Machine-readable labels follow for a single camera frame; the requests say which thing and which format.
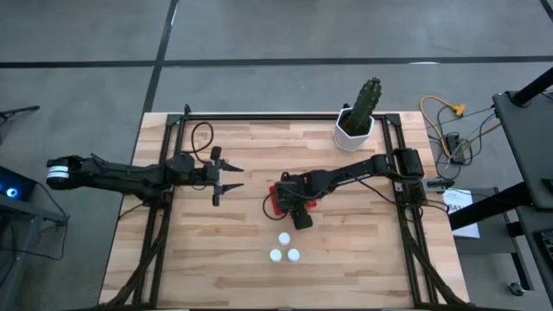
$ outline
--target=concrete floor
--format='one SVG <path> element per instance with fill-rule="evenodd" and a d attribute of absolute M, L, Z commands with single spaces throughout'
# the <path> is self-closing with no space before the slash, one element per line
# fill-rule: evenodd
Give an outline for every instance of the concrete floor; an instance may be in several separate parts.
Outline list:
<path fill-rule="evenodd" d="M 169 0 L 0 0 L 0 62 L 153 60 L 168 6 Z M 538 0 L 181 0 L 166 59 L 551 55 L 551 31 Z M 194 111 L 335 111 L 355 100 L 365 80 L 379 76 L 381 111 L 416 111 L 418 99 L 433 94 L 467 104 L 470 113 L 552 65 L 164 68 L 152 110 L 181 111 L 188 103 Z M 129 162 L 151 73 L 0 69 L 0 110 L 41 106 L 2 128 L 2 165 L 44 181 L 46 160 L 57 156 L 95 152 Z M 440 108 L 427 106 L 430 116 Z M 444 128 L 467 135 L 485 117 Z M 496 130 L 457 185 L 505 188 L 519 181 L 505 134 Z M 66 255 L 59 262 L 33 258 L 21 310 L 83 308 L 99 297 L 121 196 L 84 188 L 53 195 L 72 215 Z M 60 238 L 45 235 L 38 251 L 56 252 Z M 508 255 L 463 256 L 472 302 L 551 309 L 522 242 L 537 289 L 523 297 L 506 291 L 507 282 L 517 281 Z"/>

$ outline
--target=yellow cable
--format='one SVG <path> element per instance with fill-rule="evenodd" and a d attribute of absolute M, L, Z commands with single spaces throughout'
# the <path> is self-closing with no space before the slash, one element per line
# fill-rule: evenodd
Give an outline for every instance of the yellow cable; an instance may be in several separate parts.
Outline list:
<path fill-rule="evenodd" d="M 429 96 L 424 96 L 423 98 L 421 98 L 421 100 L 419 101 L 419 107 L 421 109 L 421 112 L 423 113 L 423 116 L 424 118 L 426 119 L 426 121 L 428 121 L 430 123 L 430 125 L 432 125 L 432 128 L 435 130 L 435 133 L 438 135 L 438 137 L 440 138 L 440 143 L 442 143 L 442 150 L 443 150 L 443 153 L 446 154 L 446 156 L 448 158 L 451 157 L 451 155 L 449 154 L 449 151 L 448 151 L 448 148 L 446 147 L 446 143 L 445 143 L 445 140 L 443 139 L 443 136 L 442 136 L 442 133 L 436 128 L 436 125 L 434 124 L 434 122 L 432 122 L 432 120 L 430 120 L 429 116 L 426 114 L 426 112 L 424 111 L 424 101 L 426 99 L 433 99 L 433 100 L 436 100 L 444 105 L 446 105 L 447 107 L 451 108 L 452 111 L 455 112 L 455 115 L 457 117 L 462 117 L 463 115 L 463 112 L 465 111 L 465 108 L 467 108 L 467 106 L 465 104 L 462 104 L 462 105 L 451 105 L 450 103 L 448 103 L 447 101 L 437 97 L 437 96 L 432 96 L 432 95 L 429 95 Z"/>

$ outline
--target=black metal frame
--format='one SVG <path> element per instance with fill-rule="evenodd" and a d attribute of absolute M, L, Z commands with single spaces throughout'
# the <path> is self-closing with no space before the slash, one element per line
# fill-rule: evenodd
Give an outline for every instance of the black metal frame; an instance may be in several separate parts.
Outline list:
<path fill-rule="evenodd" d="M 177 150 L 181 149 L 185 123 L 187 121 L 222 121 L 222 120 L 234 120 L 234 121 L 251 121 L 251 120 L 318 120 L 318 121 L 334 121 L 338 117 L 338 113 L 243 113 L 243 114 L 201 114 L 201 113 L 191 113 L 188 106 L 185 108 L 184 114 L 169 114 L 167 116 L 165 131 L 163 134 L 162 140 L 162 149 L 160 152 L 159 163 L 163 163 L 167 158 L 168 153 L 168 143 L 171 136 L 172 129 L 178 125 L 177 138 L 175 143 L 175 153 Z M 397 135 L 397 144 L 399 148 L 405 148 L 404 134 L 401 126 L 401 119 L 398 114 L 382 114 L 382 115 L 372 115 L 375 120 L 380 121 L 382 124 L 382 130 L 384 133 L 386 153 L 389 157 L 390 164 L 392 169 L 396 168 L 396 163 L 393 160 L 392 151 L 394 146 L 392 145 L 391 131 L 390 127 L 393 127 Z M 408 195 L 406 192 L 402 191 L 401 188 L 394 187 L 394 195 L 397 202 L 406 201 Z M 97 306 L 90 309 L 101 309 L 101 310 L 130 310 L 130 309 L 155 309 L 157 305 L 157 300 L 159 296 L 159 287 L 162 277 L 162 266 L 163 266 L 163 257 L 165 253 L 165 244 L 168 236 L 168 224 L 171 217 L 172 202 L 173 202 L 174 189 L 168 192 L 168 204 L 166 206 L 153 206 L 149 210 L 149 217 L 146 223 L 146 229 L 143 238 L 143 249 L 140 258 L 139 265 L 135 272 L 130 277 L 130 280 L 125 284 L 122 290 L 119 292 L 116 299 L 108 302 L 105 305 Z M 157 212 L 162 209 L 162 225 L 157 234 L 156 239 L 152 243 L 154 237 L 154 227 L 156 225 Z M 410 234 L 410 232 L 405 232 L 404 230 L 409 230 L 407 219 L 404 217 L 404 210 L 400 207 L 397 208 L 397 216 L 399 221 L 399 228 L 402 231 L 402 240 L 404 247 L 405 263 L 407 274 L 410 282 L 410 290 L 412 293 L 413 305 L 424 306 L 425 308 L 434 306 L 432 309 L 450 309 L 450 306 L 438 304 L 437 294 L 435 291 L 435 286 L 431 282 L 429 274 L 424 271 L 425 281 L 427 285 L 427 290 L 429 292 L 429 304 L 422 302 L 421 292 L 416 277 L 416 266 L 413 258 L 413 253 L 406 246 L 407 240 L 405 234 Z M 413 217 L 413 222 L 416 230 L 416 241 L 421 249 L 423 255 L 428 258 L 428 248 L 426 245 L 426 240 L 424 237 L 423 223 L 420 217 Z M 153 258 L 156 257 L 156 264 L 153 271 L 152 286 L 150 290 L 149 299 L 147 302 L 143 302 L 143 283 L 144 275 L 148 266 L 151 264 Z M 132 297 L 132 303 L 130 305 L 125 305 L 125 302 L 130 297 L 130 294 L 134 292 Z"/>
<path fill-rule="evenodd" d="M 518 247 L 516 237 L 524 235 L 520 222 L 511 222 L 506 212 L 517 208 L 518 206 L 532 206 L 533 200 L 528 191 L 525 182 L 520 182 L 501 192 L 496 189 L 496 194 L 486 197 L 463 208 L 460 211 L 449 215 L 451 229 L 459 229 L 466 225 L 475 224 L 489 217 L 503 214 L 507 225 L 507 232 L 512 239 L 515 251 L 511 253 L 511 258 L 517 271 L 520 286 L 524 290 L 534 290 L 534 284 L 531 281 L 530 273 L 526 269 L 526 263 L 522 257 L 522 252 Z"/>

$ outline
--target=cable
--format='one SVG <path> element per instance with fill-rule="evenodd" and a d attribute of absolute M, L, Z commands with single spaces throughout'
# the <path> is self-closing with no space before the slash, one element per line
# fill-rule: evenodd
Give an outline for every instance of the cable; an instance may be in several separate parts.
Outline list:
<path fill-rule="evenodd" d="M 197 188 L 197 187 L 195 187 L 195 186 L 196 186 L 196 185 L 190 185 L 190 187 L 191 187 L 192 189 L 196 190 L 196 191 L 201 191 L 201 190 L 207 188 L 207 185 L 204 185 L 204 187 L 202 187 L 202 188 Z"/>
<path fill-rule="evenodd" d="M 267 196 L 265 197 L 265 199 L 263 200 L 263 213 L 265 214 L 265 216 L 267 216 L 268 219 L 270 220 L 282 220 L 284 218 L 286 218 L 286 216 L 288 215 L 288 211 L 286 211 L 283 216 L 279 217 L 279 218 L 276 218 L 276 217 L 272 217 L 270 216 L 268 213 L 267 213 L 267 210 L 265 209 L 265 203 L 267 202 L 267 200 L 271 197 L 273 193 L 270 193 L 270 194 L 267 194 Z"/>
<path fill-rule="evenodd" d="M 50 198 L 50 200 L 52 201 L 52 203 L 54 203 L 54 205 L 58 208 L 58 210 L 60 210 L 60 212 L 63 214 L 63 217 L 65 219 L 69 219 L 67 217 L 67 214 L 66 214 L 66 211 L 63 210 L 63 208 L 61 208 L 61 206 L 58 204 L 58 202 L 56 202 L 56 200 L 54 200 L 54 198 L 52 197 L 52 194 L 50 194 L 50 192 L 48 191 L 48 189 L 46 189 L 46 187 L 44 187 L 44 185 L 42 185 L 40 182 L 37 182 L 36 183 L 37 185 L 39 185 L 42 190 L 44 190 L 44 192 L 46 193 L 46 195 L 48 196 L 48 198 Z"/>
<path fill-rule="evenodd" d="M 196 146 L 194 144 L 194 136 L 195 136 L 195 133 L 196 133 L 196 130 L 198 130 L 198 128 L 202 125 L 207 125 L 209 127 L 209 130 L 211 132 L 211 136 L 209 137 L 209 141 L 201 148 L 199 149 L 196 149 Z M 192 133 L 191 133 L 191 137 L 190 137 L 190 143 L 192 144 L 192 150 L 182 150 L 181 153 L 187 153 L 187 154 L 191 154 L 193 153 L 195 156 L 196 156 L 196 159 L 198 159 L 198 161 L 204 163 L 204 164 L 207 164 L 209 163 L 209 161 L 204 161 L 204 160 L 201 160 L 200 157 L 198 156 L 198 152 L 204 150 L 205 148 L 209 147 L 211 145 L 211 143 L 213 142 L 213 139 L 215 137 L 215 133 L 213 132 L 213 126 L 209 123 L 209 122 L 200 122 L 198 124 L 196 124 L 194 126 L 194 128 L 192 129 Z"/>
<path fill-rule="evenodd" d="M 426 199 L 426 201 L 432 202 L 432 203 L 442 204 L 446 207 L 446 212 L 449 212 L 449 205 L 447 205 L 445 202 L 442 202 L 442 201 L 439 201 L 439 200 L 430 200 L 430 199 Z"/>
<path fill-rule="evenodd" d="M 458 153 L 455 153 L 455 156 L 458 156 L 458 155 L 461 155 L 463 154 L 467 149 L 470 153 L 470 156 L 466 159 L 466 161 L 462 164 L 457 164 L 457 163 L 451 163 L 450 160 L 448 160 L 448 162 L 440 162 L 440 159 L 442 158 L 442 154 L 444 154 L 443 152 L 440 153 L 440 155 L 438 156 L 438 158 L 436 159 L 435 161 L 435 167 L 436 167 L 436 173 L 438 174 L 438 176 L 440 176 L 441 178 L 445 179 L 445 180 L 448 180 L 448 181 L 452 181 L 454 180 L 455 178 L 457 178 L 459 176 L 459 174 L 461 173 L 461 166 L 468 166 L 470 164 L 472 164 L 473 162 L 473 159 L 482 151 L 482 137 L 490 132 L 492 132 L 493 130 L 497 129 L 499 127 L 499 124 L 496 124 L 494 125 L 492 128 L 486 130 L 486 131 L 482 131 L 483 130 L 483 127 L 484 127 L 484 124 L 486 124 L 489 120 L 491 120 L 492 118 L 494 117 L 494 114 L 491 114 L 489 115 L 486 119 L 484 119 L 484 121 L 480 124 L 479 127 L 477 127 L 476 129 L 474 129 L 470 134 L 468 134 L 467 138 L 462 138 L 460 139 L 460 146 L 463 144 L 463 141 L 464 141 L 464 144 L 465 144 L 465 147 Z M 470 140 L 468 140 L 468 138 L 474 133 L 476 132 L 477 130 L 480 130 L 479 132 L 479 135 L 475 138 L 472 138 Z M 454 134 L 457 134 L 458 136 L 460 135 L 459 132 L 451 132 L 451 133 L 448 133 L 447 135 L 445 136 L 442 136 L 442 137 L 448 137 L 449 135 L 454 135 Z M 472 143 L 474 143 L 476 140 L 479 140 L 480 142 L 480 148 L 479 150 L 473 154 L 473 148 L 472 148 Z M 434 143 L 440 143 L 438 139 L 435 139 L 434 141 L 432 141 Z M 445 176 L 443 175 L 442 172 L 440 172 L 440 167 L 438 166 L 438 164 L 444 164 L 444 165 L 455 165 L 455 167 L 457 168 L 457 172 L 453 175 L 453 176 Z"/>
<path fill-rule="evenodd" d="M 139 208 L 140 206 L 143 206 L 143 205 L 144 205 L 144 202 L 142 202 L 142 203 L 138 204 L 137 206 L 132 207 L 130 210 L 128 210 L 128 211 L 122 213 L 121 215 L 119 215 L 118 221 L 121 220 L 121 218 L 122 218 L 124 215 L 126 215 L 126 214 L 128 214 L 128 213 L 130 213 L 130 212 L 132 212 L 132 211 L 134 211 L 134 210 L 136 210 L 137 208 Z"/>
<path fill-rule="evenodd" d="M 442 142 L 442 148 L 443 148 L 443 152 L 446 154 L 446 156 L 451 157 L 451 155 L 449 154 L 449 151 L 448 149 L 446 148 L 446 144 L 444 142 L 444 139 L 442 137 L 442 133 L 436 128 L 436 125 L 434 124 L 434 122 L 432 122 L 432 120 L 430 119 L 430 117 L 426 114 L 426 112 L 424 111 L 424 101 L 426 99 L 433 99 L 433 100 L 436 100 L 444 105 L 446 105 L 447 107 L 449 107 L 452 111 L 455 112 L 455 115 L 457 117 L 461 117 L 463 112 L 465 111 L 465 105 L 451 105 L 450 103 L 448 103 L 447 101 L 437 97 L 437 96 L 424 96 L 421 98 L 421 100 L 419 101 L 419 108 L 421 110 L 421 112 L 423 113 L 423 116 L 424 118 L 432 125 L 432 128 L 435 130 L 436 134 L 438 134 L 438 138 L 440 138 L 441 142 Z"/>
<path fill-rule="evenodd" d="M 486 108 L 486 109 L 482 109 L 482 110 L 473 112 L 473 113 L 469 113 L 469 114 L 467 114 L 467 115 L 463 115 L 462 117 L 457 117 L 457 118 L 454 118 L 454 119 L 451 119 L 451 120 L 442 122 L 442 124 L 448 124 L 448 123 L 451 123 L 451 122 L 454 122 L 454 121 L 459 121 L 459 120 L 462 120 L 462 119 L 464 119 L 464 118 L 466 118 L 466 117 L 470 117 L 470 116 L 473 116 L 473 115 L 482 113 L 482 112 L 484 112 L 484 111 L 489 111 L 489 110 L 491 110 L 491 109 L 493 109 L 493 106 L 490 107 L 490 108 Z M 427 129 L 431 129 L 431 128 L 432 128 L 432 125 L 427 126 L 425 129 L 427 130 Z"/>
<path fill-rule="evenodd" d="M 439 111 L 438 113 L 436 114 L 436 119 L 438 120 L 438 128 L 440 129 L 440 134 L 443 136 L 443 127 L 442 127 L 442 121 L 440 120 L 440 115 L 442 114 L 442 111 L 444 111 L 446 108 L 448 108 L 447 106 L 443 106 Z"/>
<path fill-rule="evenodd" d="M 53 257 L 53 256 L 50 256 L 50 255 L 47 255 L 47 254 L 40 254 L 40 253 L 33 252 L 33 251 L 18 250 L 18 249 L 16 249 L 15 247 L 12 247 L 12 248 L 10 248 L 10 249 L 0 249 L 0 251 L 22 252 L 22 253 L 29 254 L 29 255 L 33 255 L 33 256 L 45 257 L 45 258 L 52 259 L 52 260 L 55 260 L 55 261 L 60 261 L 61 259 L 63 259 L 63 256 L 64 256 L 64 254 L 65 254 L 67 230 L 68 230 L 68 228 L 69 228 L 69 218 L 70 218 L 70 217 L 71 217 L 71 216 L 67 216 L 67 220 L 66 220 L 66 230 L 63 232 L 63 240 L 62 240 L 62 242 L 61 242 L 61 254 L 60 254 L 59 257 Z"/>
<path fill-rule="evenodd" d="M 544 95 L 546 98 L 549 98 L 550 100 L 553 100 L 553 98 L 551 96 L 547 95 L 545 92 L 543 92 L 542 95 Z"/>

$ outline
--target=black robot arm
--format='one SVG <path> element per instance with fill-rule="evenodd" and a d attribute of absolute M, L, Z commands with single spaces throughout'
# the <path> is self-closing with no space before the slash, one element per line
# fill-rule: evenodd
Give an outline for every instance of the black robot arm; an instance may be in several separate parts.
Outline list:
<path fill-rule="evenodd" d="M 219 205 L 219 196 L 242 184 L 219 184 L 219 171 L 243 171 L 220 159 L 221 147 L 213 147 L 211 159 L 201 168 L 194 167 L 194 158 L 180 153 L 163 164 L 138 167 L 110 163 L 96 155 L 82 158 L 77 155 L 63 156 L 48 160 L 49 168 L 46 183 L 56 190 L 77 187 L 99 189 L 134 194 L 146 205 L 163 201 L 164 194 L 172 186 L 213 187 L 213 204 Z"/>
<path fill-rule="evenodd" d="M 284 172 L 281 180 L 275 183 L 273 195 L 276 206 L 280 212 L 290 213 L 294 227 L 299 230 L 313 225 L 313 220 L 305 208 L 306 204 L 332 193 L 339 186 L 371 176 L 383 176 L 402 183 L 420 183 L 424 171 L 418 151 L 396 149 L 393 158 L 398 165 L 399 173 L 390 169 L 387 155 L 373 155 L 368 160 L 333 171 L 320 169 L 301 175 Z"/>

